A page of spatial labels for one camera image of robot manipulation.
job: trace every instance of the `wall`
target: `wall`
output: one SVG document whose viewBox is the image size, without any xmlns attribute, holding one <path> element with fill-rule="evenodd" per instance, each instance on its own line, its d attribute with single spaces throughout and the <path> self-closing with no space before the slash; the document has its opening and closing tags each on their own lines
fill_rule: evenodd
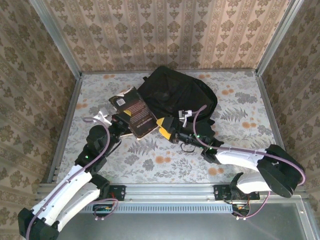
<svg viewBox="0 0 320 240">
<path fill-rule="evenodd" d="M 257 66 L 287 0 L 45 0 L 83 72 Z"/>
<path fill-rule="evenodd" d="M 0 239 L 10 240 L 51 164 L 75 79 L 27 0 L 0 9 Z"/>
<path fill-rule="evenodd" d="M 287 151 L 320 220 L 320 2 L 305 0 L 262 75 Z"/>
</svg>

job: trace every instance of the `floral tablecloth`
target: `floral tablecloth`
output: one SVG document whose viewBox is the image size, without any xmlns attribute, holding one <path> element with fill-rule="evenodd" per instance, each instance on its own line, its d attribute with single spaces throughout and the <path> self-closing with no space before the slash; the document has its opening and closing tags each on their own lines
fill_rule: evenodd
<svg viewBox="0 0 320 240">
<path fill-rule="evenodd" d="M 267 148 L 274 143 L 264 103 L 253 71 L 186 72 L 204 81 L 217 95 L 212 129 L 218 140 L 237 147 Z M 81 152 L 90 128 L 82 117 L 95 116 L 101 108 L 115 113 L 108 99 L 132 86 L 138 88 L 148 73 L 83 75 L 57 182 L 61 181 Z M 121 146 L 108 157 L 99 174 L 115 184 L 133 183 L 217 183 L 230 182 L 239 172 L 250 170 L 234 165 L 209 164 L 201 149 L 183 152 L 153 131 L 137 141 L 124 137 Z"/>
</svg>

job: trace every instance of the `fabric bag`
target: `fabric bag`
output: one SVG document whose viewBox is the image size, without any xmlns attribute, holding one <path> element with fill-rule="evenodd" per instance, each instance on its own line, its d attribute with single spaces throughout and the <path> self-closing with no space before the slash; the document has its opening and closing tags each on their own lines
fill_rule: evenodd
<svg viewBox="0 0 320 240">
<path fill-rule="evenodd" d="M 168 116 L 178 118 L 179 110 L 196 112 L 207 105 L 197 122 L 208 121 L 217 106 L 217 96 L 203 81 L 166 66 L 158 67 L 143 79 L 138 93 L 157 119 Z M 188 117 L 187 120 L 192 122 L 194 118 Z"/>
</svg>

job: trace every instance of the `wire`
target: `wire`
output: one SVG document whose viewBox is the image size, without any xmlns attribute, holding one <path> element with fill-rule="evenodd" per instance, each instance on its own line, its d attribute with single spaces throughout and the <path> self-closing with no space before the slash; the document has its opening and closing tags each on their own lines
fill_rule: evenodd
<svg viewBox="0 0 320 240">
<path fill-rule="evenodd" d="M 237 214 L 239 218 L 241 219 L 248 219 L 248 218 L 252 218 L 253 216 L 257 215 L 261 209 L 266 205 L 267 201 L 268 201 L 268 198 L 270 197 L 270 191 L 268 192 L 268 195 L 266 196 L 266 198 L 264 199 L 263 203 L 261 204 L 261 206 L 259 207 L 259 209 L 257 211 L 255 211 L 254 213 L 252 214 L 249 214 L 250 213 L 250 209 L 249 209 L 249 213 L 247 216 L 243 216 L 242 214 L 240 214 L 239 212 L 237 211 L 233 211 L 233 213 Z"/>
<path fill-rule="evenodd" d="M 110 132 L 109 132 L 109 129 L 107 127 L 107 125 L 100 121 L 99 119 L 96 119 L 94 117 L 84 117 L 82 119 L 85 123 L 92 123 L 94 121 L 100 123 L 105 131 L 106 131 L 106 135 L 107 135 L 107 140 L 106 140 L 106 145 L 105 147 L 103 148 L 103 150 L 100 152 L 100 154 L 95 158 L 93 159 L 91 162 L 89 162 L 87 165 L 85 165 L 83 168 L 79 169 L 76 173 L 74 173 L 73 175 L 71 175 L 53 194 L 51 197 L 49 197 L 49 199 L 43 204 L 43 206 L 39 209 L 39 211 L 33 216 L 33 218 L 31 219 L 29 225 L 28 225 L 28 228 L 26 230 L 26 235 L 25 235 L 25 239 L 26 240 L 29 240 L 29 237 L 30 237 L 30 232 L 31 232 L 31 226 L 34 224 L 35 220 L 37 219 L 37 217 L 41 214 L 41 212 L 43 212 L 46 207 L 49 205 L 49 203 L 55 198 L 55 196 L 57 196 L 57 194 L 68 184 L 70 183 L 70 181 L 72 179 L 74 179 L 77 175 L 79 175 L 80 173 L 82 173 L 84 170 L 86 170 L 87 168 L 89 168 L 91 165 L 93 165 L 96 161 L 98 161 L 102 156 L 103 154 L 107 151 L 108 149 L 108 146 L 109 146 L 109 143 L 110 143 Z"/>
<path fill-rule="evenodd" d="M 223 201 L 226 203 L 226 204 L 230 204 L 230 205 L 232 205 L 233 204 L 233 202 L 231 201 L 231 202 L 227 202 L 227 200 L 225 200 L 225 199 L 223 199 Z"/>
<path fill-rule="evenodd" d="M 245 205 L 239 207 L 239 209 L 243 209 L 243 208 L 245 208 L 246 206 L 249 205 L 249 210 L 250 210 L 250 195 L 247 194 L 246 196 L 247 196 L 247 198 L 248 198 L 248 201 L 246 201 L 246 204 L 245 204 Z"/>
<path fill-rule="evenodd" d="M 98 216 L 97 216 L 97 210 L 103 208 L 103 206 L 97 207 L 97 208 L 94 210 L 94 213 L 93 213 L 93 215 L 95 216 L 95 220 L 98 220 L 98 219 L 104 220 L 104 219 L 106 219 L 106 218 L 109 218 L 109 217 L 117 210 L 117 208 L 118 208 L 118 206 L 119 206 L 119 200 L 116 199 L 116 198 L 105 198 L 105 199 L 98 200 L 98 201 L 92 201 L 92 202 L 90 202 L 90 204 L 99 204 L 99 203 L 104 203 L 104 202 L 106 202 L 106 201 L 114 201 L 114 202 L 115 202 L 115 206 L 113 207 L 113 209 L 111 210 L 111 212 L 108 213 L 107 216 L 103 216 L 103 217 L 98 217 Z"/>
<path fill-rule="evenodd" d="M 268 153 L 265 153 L 265 152 L 262 152 L 262 151 L 256 151 L 256 150 L 251 150 L 251 149 L 241 149 L 241 148 L 237 148 L 237 147 L 217 147 L 217 146 L 210 146 L 208 144 L 205 144 L 203 141 L 201 141 L 199 138 L 198 138 L 198 134 L 196 132 L 196 121 L 197 121 L 197 117 L 198 115 L 200 114 L 200 112 L 202 112 L 205 108 L 207 107 L 207 105 L 203 105 L 196 113 L 196 115 L 194 116 L 194 119 L 193 119 L 193 133 L 194 133 L 194 136 L 195 138 L 197 139 L 197 141 L 199 143 L 201 143 L 203 146 L 207 147 L 207 148 L 212 148 L 212 149 L 215 149 L 215 150 L 228 150 L 228 151 L 238 151 L 238 152 L 243 152 L 243 153 L 249 153 L 249 154 L 255 154 L 255 155 L 263 155 L 263 156 L 266 156 L 268 158 L 272 158 L 272 159 L 275 159 L 275 160 L 278 160 L 280 162 L 283 162 L 283 163 L 286 163 L 288 165 L 290 165 L 291 167 L 295 168 L 300 174 L 301 174 L 301 177 L 302 177 L 302 180 L 301 182 L 298 184 L 298 186 L 301 186 L 305 183 L 306 181 L 306 174 L 304 173 L 304 171 L 298 167 L 297 165 L 295 165 L 294 163 L 290 162 L 289 160 L 287 159 L 284 159 L 282 157 L 279 157 L 279 156 L 275 156 L 275 155 L 271 155 L 271 154 L 268 154 Z"/>
<path fill-rule="evenodd" d="M 186 145 L 184 142 L 180 144 L 180 148 L 181 148 L 182 152 L 191 154 L 191 153 L 193 153 L 193 152 L 195 151 L 195 149 L 196 149 L 196 147 L 194 147 L 194 149 L 193 149 L 192 151 L 185 151 L 185 150 L 182 148 L 182 145 L 183 145 L 183 144 Z"/>
</svg>

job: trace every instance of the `book cover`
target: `book cover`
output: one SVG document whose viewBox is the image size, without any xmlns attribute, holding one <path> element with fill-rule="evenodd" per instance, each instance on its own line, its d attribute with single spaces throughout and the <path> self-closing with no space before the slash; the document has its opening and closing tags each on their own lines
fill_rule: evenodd
<svg viewBox="0 0 320 240">
<path fill-rule="evenodd" d="M 129 126 L 138 140 L 158 127 L 156 117 L 149 110 L 135 87 L 111 97 L 109 101 L 119 112 L 124 110 L 131 112 Z"/>
</svg>

